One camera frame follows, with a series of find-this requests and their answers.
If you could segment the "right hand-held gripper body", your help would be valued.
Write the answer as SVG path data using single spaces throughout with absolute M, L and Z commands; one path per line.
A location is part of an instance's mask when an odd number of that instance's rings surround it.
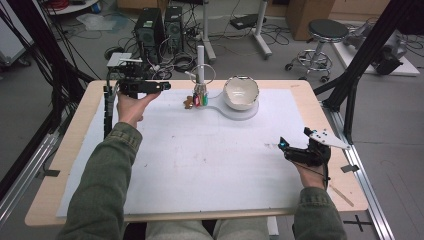
M 284 151 L 284 157 L 288 161 L 306 164 L 307 166 L 321 166 L 327 164 L 331 157 L 331 148 L 349 150 L 350 145 L 343 142 L 334 134 L 324 130 L 313 130 L 314 133 L 308 137 L 305 149 L 290 147 Z

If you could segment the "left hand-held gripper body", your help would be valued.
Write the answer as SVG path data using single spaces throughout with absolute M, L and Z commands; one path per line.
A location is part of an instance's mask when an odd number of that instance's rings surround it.
M 118 67 L 120 77 L 118 79 L 119 90 L 131 97 L 138 98 L 139 93 L 154 94 L 160 91 L 160 84 L 145 79 L 143 62 L 135 59 L 120 59 Z

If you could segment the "colourful bunch of keys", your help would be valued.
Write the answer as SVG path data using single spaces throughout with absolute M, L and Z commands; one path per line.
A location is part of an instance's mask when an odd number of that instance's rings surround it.
M 213 76 L 210 80 L 205 79 L 205 69 L 209 68 Z M 188 96 L 183 102 L 186 109 L 191 109 L 193 107 L 205 107 L 208 105 L 209 97 L 207 85 L 212 83 L 216 78 L 215 69 L 209 64 L 198 64 L 191 71 L 186 71 L 186 74 L 189 76 L 190 81 L 194 84 L 192 95 Z

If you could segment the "white stand with post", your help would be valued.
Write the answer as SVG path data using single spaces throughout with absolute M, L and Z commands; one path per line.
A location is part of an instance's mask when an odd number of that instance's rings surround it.
M 205 54 L 204 46 L 199 45 L 197 47 L 197 60 L 198 60 L 197 65 L 205 63 L 204 54 Z M 209 68 L 206 68 L 205 69 L 205 79 L 210 80 L 212 78 L 212 76 L 213 76 L 212 71 Z M 259 109 L 259 98 L 258 98 L 258 102 L 249 110 L 245 110 L 245 111 L 234 110 L 234 109 L 230 108 L 224 102 L 223 87 L 222 87 L 221 92 L 217 96 L 210 97 L 208 95 L 208 97 L 209 97 L 208 105 L 205 106 L 205 107 L 199 107 L 199 108 L 214 109 L 214 110 L 218 111 L 220 114 L 222 114 L 224 117 L 231 119 L 231 120 L 234 120 L 234 121 L 245 121 L 245 120 L 248 120 L 248 119 L 250 119 L 250 118 L 252 118 L 256 115 L 256 113 L 258 112 L 258 109 Z

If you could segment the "person's right hand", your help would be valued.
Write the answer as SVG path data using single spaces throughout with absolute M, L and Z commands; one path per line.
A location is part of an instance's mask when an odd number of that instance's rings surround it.
M 300 164 L 294 162 L 301 183 L 305 188 L 314 187 L 319 189 L 326 189 L 325 180 L 324 180 L 324 169 L 322 166 L 307 166 L 305 164 Z

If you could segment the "person's left hand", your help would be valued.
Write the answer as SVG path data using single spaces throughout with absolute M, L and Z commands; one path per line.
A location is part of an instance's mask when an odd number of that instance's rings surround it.
M 143 120 L 143 114 L 150 102 L 155 100 L 159 93 L 147 94 L 141 99 L 134 99 L 123 93 L 118 94 L 118 120 L 136 128 Z

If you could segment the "thin wooden stick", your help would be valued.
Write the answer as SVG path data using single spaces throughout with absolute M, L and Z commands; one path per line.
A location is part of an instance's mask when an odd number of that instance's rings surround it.
M 348 205 L 350 205 L 351 207 L 354 207 L 354 203 L 347 197 L 345 196 L 340 190 L 338 190 L 336 187 L 334 187 L 333 185 L 330 185 L 330 188 L 340 197 L 342 198 Z

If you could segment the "large black computer tower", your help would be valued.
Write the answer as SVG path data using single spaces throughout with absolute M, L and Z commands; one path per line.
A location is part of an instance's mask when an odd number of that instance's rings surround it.
M 140 53 L 151 63 L 161 63 L 165 40 L 164 25 L 160 8 L 144 8 L 134 27 Z

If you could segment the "small black computer tower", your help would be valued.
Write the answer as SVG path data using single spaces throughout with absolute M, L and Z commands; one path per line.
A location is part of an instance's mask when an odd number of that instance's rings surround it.
M 183 50 L 183 19 L 181 6 L 168 6 L 164 18 L 169 49 L 176 53 Z

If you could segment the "white eggshell-shaped bowl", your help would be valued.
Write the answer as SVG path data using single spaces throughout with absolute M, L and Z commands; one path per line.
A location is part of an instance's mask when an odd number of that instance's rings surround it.
M 223 87 L 224 102 L 238 111 L 251 109 L 258 102 L 259 93 L 257 82 L 248 76 L 233 76 Z

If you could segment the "white stand leg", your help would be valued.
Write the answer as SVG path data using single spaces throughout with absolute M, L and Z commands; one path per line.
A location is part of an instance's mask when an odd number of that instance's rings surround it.
M 260 0 L 255 32 L 253 34 L 254 39 L 256 40 L 258 46 L 260 47 L 265 60 L 267 60 L 272 55 L 272 51 L 270 50 L 268 44 L 265 42 L 264 38 L 262 37 L 262 27 L 263 27 L 263 23 L 265 19 L 265 13 L 266 13 L 268 1 L 269 0 Z
M 209 39 L 209 12 L 208 12 L 209 0 L 202 0 L 203 6 L 203 30 L 201 33 L 201 39 L 203 42 L 205 54 L 208 58 L 208 62 L 213 64 L 216 61 L 216 54 L 212 47 L 212 43 Z

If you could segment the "white mat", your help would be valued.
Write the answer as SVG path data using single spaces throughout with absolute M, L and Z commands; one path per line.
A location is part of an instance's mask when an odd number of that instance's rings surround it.
M 244 121 L 187 109 L 187 95 L 166 91 L 147 107 L 125 214 L 294 208 L 302 184 L 278 144 L 304 149 L 308 138 L 292 92 L 261 90 L 256 115 Z

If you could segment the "black tape cross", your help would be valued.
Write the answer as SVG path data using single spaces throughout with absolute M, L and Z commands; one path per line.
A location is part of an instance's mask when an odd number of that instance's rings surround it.
M 372 223 L 369 221 L 362 221 L 358 215 L 355 216 L 354 220 L 344 220 L 344 224 L 356 225 L 360 232 L 364 231 L 365 226 L 372 226 Z

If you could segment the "black round stool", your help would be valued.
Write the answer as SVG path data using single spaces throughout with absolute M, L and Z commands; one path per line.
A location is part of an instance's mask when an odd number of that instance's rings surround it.
M 308 32 L 311 38 L 308 42 L 317 41 L 315 49 L 305 49 L 300 51 L 284 69 L 290 71 L 295 64 L 303 67 L 305 73 L 300 80 L 306 80 L 311 72 L 322 73 L 320 81 L 325 83 L 329 80 L 333 66 L 332 59 L 323 52 L 325 44 L 340 43 L 349 34 L 348 28 L 337 21 L 331 19 L 316 19 L 308 24 Z

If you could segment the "flat black device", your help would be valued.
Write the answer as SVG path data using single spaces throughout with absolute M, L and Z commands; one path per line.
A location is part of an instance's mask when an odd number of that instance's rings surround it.
M 257 14 L 248 14 L 242 17 L 235 17 L 230 20 L 230 24 L 237 30 L 245 28 L 255 28 L 258 22 Z

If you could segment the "cardboard box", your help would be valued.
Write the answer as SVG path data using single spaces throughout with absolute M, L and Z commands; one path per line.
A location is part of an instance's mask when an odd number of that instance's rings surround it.
M 286 11 L 286 23 L 292 38 L 307 40 L 308 24 L 315 19 L 327 19 L 335 0 L 290 0 Z

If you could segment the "white platform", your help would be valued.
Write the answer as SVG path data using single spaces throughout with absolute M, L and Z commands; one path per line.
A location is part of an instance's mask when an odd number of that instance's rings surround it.
M 365 42 L 377 19 L 368 19 L 362 26 L 350 27 L 348 36 L 341 43 L 334 43 L 342 64 L 347 68 L 359 48 Z M 395 30 L 383 47 L 378 51 L 377 56 L 372 60 L 365 70 L 366 74 L 375 75 L 398 75 L 417 76 L 419 71 L 406 59 L 407 42 L 401 37 L 401 33 Z

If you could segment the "person's legs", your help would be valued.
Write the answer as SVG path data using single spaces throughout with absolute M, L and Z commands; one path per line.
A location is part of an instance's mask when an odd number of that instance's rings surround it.
M 220 219 L 210 234 L 201 220 L 147 224 L 145 240 L 269 240 L 266 217 Z

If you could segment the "aluminium rail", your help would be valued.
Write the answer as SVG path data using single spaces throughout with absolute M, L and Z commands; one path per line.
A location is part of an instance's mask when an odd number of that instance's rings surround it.
M 365 198 L 367 199 L 367 212 L 370 216 L 372 226 L 375 229 L 378 239 L 395 240 L 389 222 L 387 221 L 383 209 L 380 206 L 378 198 L 374 192 L 372 184 L 368 178 L 365 167 L 362 164 L 360 156 L 355 148 L 355 145 L 350 142 L 343 133 L 344 120 L 342 115 L 339 112 L 334 112 L 329 108 L 325 107 L 323 103 L 321 103 L 321 107 L 336 136 L 339 137 L 344 143 L 349 146 L 349 149 L 345 150 L 344 153 L 347 157 L 347 161 L 349 162 L 349 164 L 358 167 L 358 170 L 355 170 L 353 174 L 359 182 L 359 186 L 362 192 L 364 193 Z
M 17 179 L 7 191 L 5 197 L 0 201 L 0 229 L 3 228 L 9 216 L 23 197 L 43 163 L 53 152 L 59 140 L 58 134 L 47 134 L 34 152 L 29 155 L 29 161 L 17 176 Z

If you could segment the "black metal frame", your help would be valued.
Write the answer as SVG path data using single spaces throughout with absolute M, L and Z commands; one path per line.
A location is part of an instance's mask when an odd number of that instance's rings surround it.
M 315 95 L 320 95 L 332 89 L 323 105 L 333 112 L 339 111 L 341 104 L 347 101 L 343 135 L 349 144 L 353 143 L 352 125 L 358 83 L 390 35 L 406 21 L 418 3 L 424 3 L 424 0 L 390 0 L 345 71 L 336 79 L 313 90 Z
M 47 133 L 59 126 L 61 122 L 60 114 L 64 108 L 69 104 L 77 104 L 81 101 L 85 92 L 82 83 L 94 81 L 93 77 L 81 71 L 76 64 L 72 64 L 65 57 L 52 30 L 43 19 L 33 0 L 6 0 L 6 2 L 34 41 L 34 45 L 29 45 L 29 42 L 14 26 L 5 11 L 0 10 L 0 18 L 29 51 L 41 74 L 51 85 L 53 107 L 18 159 L 0 181 L 0 201 L 11 190 L 19 174 L 29 162 L 29 157 L 35 151 L 35 147 Z

